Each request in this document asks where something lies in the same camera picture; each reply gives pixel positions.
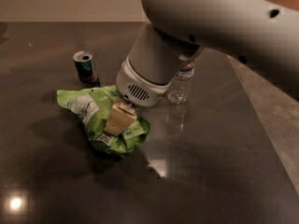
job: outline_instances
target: dark can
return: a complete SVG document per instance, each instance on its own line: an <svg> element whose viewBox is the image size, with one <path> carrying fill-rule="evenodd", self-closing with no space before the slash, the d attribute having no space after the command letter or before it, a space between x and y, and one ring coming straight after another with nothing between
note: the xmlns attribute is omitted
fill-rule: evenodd
<svg viewBox="0 0 299 224"><path fill-rule="evenodd" d="M78 51L73 56L73 59L81 82L87 84L98 83L98 78L93 64L93 54L90 51Z"/></svg>

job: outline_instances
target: clear plastic bottle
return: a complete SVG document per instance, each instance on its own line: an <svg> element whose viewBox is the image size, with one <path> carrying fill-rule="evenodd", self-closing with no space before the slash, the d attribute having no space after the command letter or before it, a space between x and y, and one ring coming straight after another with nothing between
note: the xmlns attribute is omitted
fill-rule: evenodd
<svg viewBox="0 0 299 224"><path fill-rule="evenodd" d="M187 100L194 70L195 61L192 61L175 74L166 94L171 103L181 104Z"/></svg>

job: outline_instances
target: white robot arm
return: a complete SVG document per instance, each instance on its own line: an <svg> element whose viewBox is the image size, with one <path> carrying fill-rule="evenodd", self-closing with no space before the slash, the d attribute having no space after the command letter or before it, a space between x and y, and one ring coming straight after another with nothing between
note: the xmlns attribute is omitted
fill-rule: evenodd
<svg viewBox="0 0 299 224"><path fill-rule="evenodd" d="M120 94L152 106L204 47L232 55L299 96L299 12L265 0L142 0L145 24L117 77Z"/></svg>

